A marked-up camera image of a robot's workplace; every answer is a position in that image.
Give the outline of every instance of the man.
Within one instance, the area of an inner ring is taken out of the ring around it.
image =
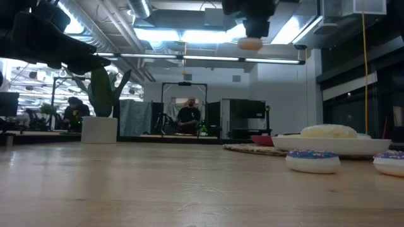
[[[63,121],[70,124],[70,129],[81,132],[82,117],[90,116],[88,105],[83,104],[83,101],[76,97],[68,99],[69,106],[64,111]]]
[[[187,106],[182,108],[177,116],[180,132],[196,135],[198,122],[201,120],[201,112],[195,107],[195,98],[188,98]]]

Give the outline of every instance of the bottle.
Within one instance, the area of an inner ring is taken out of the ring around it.
[[[205,120],[201,121],[201,124],[199,126],[199,131],[200,131],[200,136],[207,136],[208,135],[208,129],[205,126]]]

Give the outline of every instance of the red bowl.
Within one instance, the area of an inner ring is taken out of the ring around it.
[[[259,146],[274,146],[271,136],[251,136],[251,139]]]

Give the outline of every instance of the potted plant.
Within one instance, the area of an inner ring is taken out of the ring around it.
[[[131,70],[126,72],[117,88],[114,86],[116,74],[109,74],[102,67],[92,71],[91,83],[86,86],[66,69],[79,88],[88,94],[88,100],[94,107],[96,117],[84,117],[81,130],[82,143],[116,143],[118,120],[110,118],[112,107],[119,102],[119,97],[131,77]]]

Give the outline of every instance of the table surface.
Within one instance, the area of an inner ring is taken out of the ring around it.
[[[80,143],[0,150],[0,226],[403,226],[404,178],[336,175],[221,146]]]

